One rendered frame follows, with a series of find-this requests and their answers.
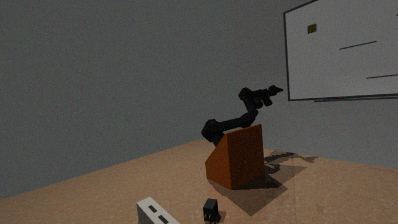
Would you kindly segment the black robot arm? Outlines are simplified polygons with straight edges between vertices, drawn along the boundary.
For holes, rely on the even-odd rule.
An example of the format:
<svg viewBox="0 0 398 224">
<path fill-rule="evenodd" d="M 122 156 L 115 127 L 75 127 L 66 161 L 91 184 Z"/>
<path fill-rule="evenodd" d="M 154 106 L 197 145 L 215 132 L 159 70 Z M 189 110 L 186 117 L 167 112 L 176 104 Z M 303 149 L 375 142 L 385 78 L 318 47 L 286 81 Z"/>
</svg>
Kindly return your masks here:
<svg viewBox="0 0 398 224">
<path fill-rule="evenodd" d="M 206 138 L 210 143 L 213 142 L 215 147 L 224 137 L 225 134 L 223 133 L 223 131 L 235 129 L 238 127 L 250 127 L 250 125 L 254 122 L 255 117 L 258 115 L 258 110 L 256 109 L 262 108 L 263 105 L 270 106 L 273 104 L 270 100 L 270 96 L 261 98 L 261 101 L 258 91 L 251 91 L 247 87 L 242 88 L 238 96 L 240 100 L 244 102 L 248 113 L 243 114 L 239 118 L 230 119 L 222 122 L 217 122 L 215 119 L 209 119 L 202 129 L 202 136 Z"/>
</svg>

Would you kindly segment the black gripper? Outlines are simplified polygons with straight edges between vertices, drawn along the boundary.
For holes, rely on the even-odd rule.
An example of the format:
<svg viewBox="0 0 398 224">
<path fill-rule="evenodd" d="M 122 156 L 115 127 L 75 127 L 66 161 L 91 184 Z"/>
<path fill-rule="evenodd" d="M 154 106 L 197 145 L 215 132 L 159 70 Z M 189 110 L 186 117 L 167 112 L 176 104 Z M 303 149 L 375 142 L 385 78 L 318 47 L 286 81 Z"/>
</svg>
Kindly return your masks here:
<svg viewBox="0 0 398 224">
<path fill-rule="evenodd" d="M 263 89 L 263 90 L 259 89 L 258 90 L 260 99 L 267 97 L 267 96 L 275 96 L 275 95 L 277 95 L 277 93 L 283 91 L 283 89 L 278 88 L 275 85 L 270 86 L 268 89 L 269 90 L 267 90 L 267 89 Z"/>
</svg>

